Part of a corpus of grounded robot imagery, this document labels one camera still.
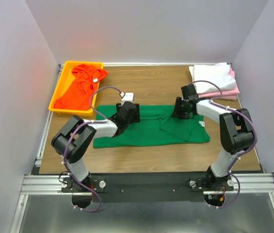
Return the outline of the green t shirt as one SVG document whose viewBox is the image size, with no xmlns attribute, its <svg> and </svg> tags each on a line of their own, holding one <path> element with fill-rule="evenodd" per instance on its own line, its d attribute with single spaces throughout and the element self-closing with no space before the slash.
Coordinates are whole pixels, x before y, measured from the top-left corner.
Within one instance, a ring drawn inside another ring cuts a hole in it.
<svg viewBox="0 0 274 233">
<path fill-rule="evenodd" d="M 95 149 L 115 147 L 149 147 L 171 144 L 208 143 L 204 117 L 171 117 L 172 105 L 141 105 L 140 122 L 132 123 L 120 136 L 94 139 Z"/>
</svg>

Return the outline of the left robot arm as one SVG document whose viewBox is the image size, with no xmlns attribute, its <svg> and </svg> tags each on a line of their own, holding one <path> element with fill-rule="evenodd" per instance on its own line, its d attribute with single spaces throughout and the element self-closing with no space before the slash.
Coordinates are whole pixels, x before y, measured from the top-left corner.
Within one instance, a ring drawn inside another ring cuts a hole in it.
<svg viewBox="0 0 274 233">
<path fill-rule="evenodd" d="M 83 192 L 91 187 L 90 172 L 83 156 L 97 138 L 120 136 L 130 124 L 140 122 L 140 105 L 126 101 L 116 105 L 116 113 L 104 120 L 86 120 L 73 116 L 53 137 L 51 146 L 62 156 L 73 187 Z"/>
</svg>

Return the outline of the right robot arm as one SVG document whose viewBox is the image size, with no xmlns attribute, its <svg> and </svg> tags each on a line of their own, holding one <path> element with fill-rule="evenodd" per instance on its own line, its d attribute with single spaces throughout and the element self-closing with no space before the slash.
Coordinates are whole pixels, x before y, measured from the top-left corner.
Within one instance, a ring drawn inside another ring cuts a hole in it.
<svg viewBox="0 0 274 233">
<path fill-rule="evenodd" d="M 233 109 L 201 98 L 193 83 L 181 87 L 182 97 L 177 97 L 172 117 L 190 119 L 196 115 L 207 117 L 219 124 L 222 149 L 216 161 L 202 178 L 191 179 L 191 189 L 217 190 L 228 181 L 231 169 L 257 143 L 250 113 L 247 109 Z"/>
</svg>

